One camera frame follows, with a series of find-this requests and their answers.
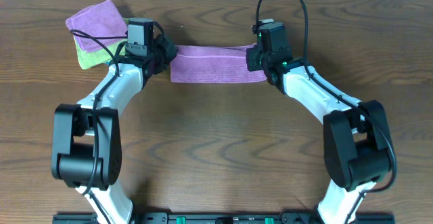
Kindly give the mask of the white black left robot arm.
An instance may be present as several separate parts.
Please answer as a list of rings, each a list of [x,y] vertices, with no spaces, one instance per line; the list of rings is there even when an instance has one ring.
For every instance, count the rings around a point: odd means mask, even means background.
[[[96,212],[95,223],[131,222],[133,202],[118,179],[119,117],[149,78],[166,70],[176,55],[176,46],[162,34],[147,51],[121,42],[101,83],[76,104],[55,109],[51,174],[89,201]]]

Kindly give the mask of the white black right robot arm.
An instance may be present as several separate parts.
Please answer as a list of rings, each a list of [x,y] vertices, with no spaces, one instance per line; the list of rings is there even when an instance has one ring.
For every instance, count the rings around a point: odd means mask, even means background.
[[[250,72],[262,70],[269,84],[300,102],[323,125],[325,197],[309,223],[394,223],[393,215],[357,214],[367,193],[392,170],[395,156],[383,106],[362,102],[331,85],[304,58],[294,58],[281,22],[259,20],[252,26],[257,43],[247,49]]]

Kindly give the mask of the purple microfiber cloth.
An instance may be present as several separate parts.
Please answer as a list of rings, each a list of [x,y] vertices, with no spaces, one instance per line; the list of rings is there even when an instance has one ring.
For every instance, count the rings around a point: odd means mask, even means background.
[[[263,71],[247,69],[246,50],[251,45],[214,47],[179,45],[170,63],[173,83],[256,83],[266,80]]]

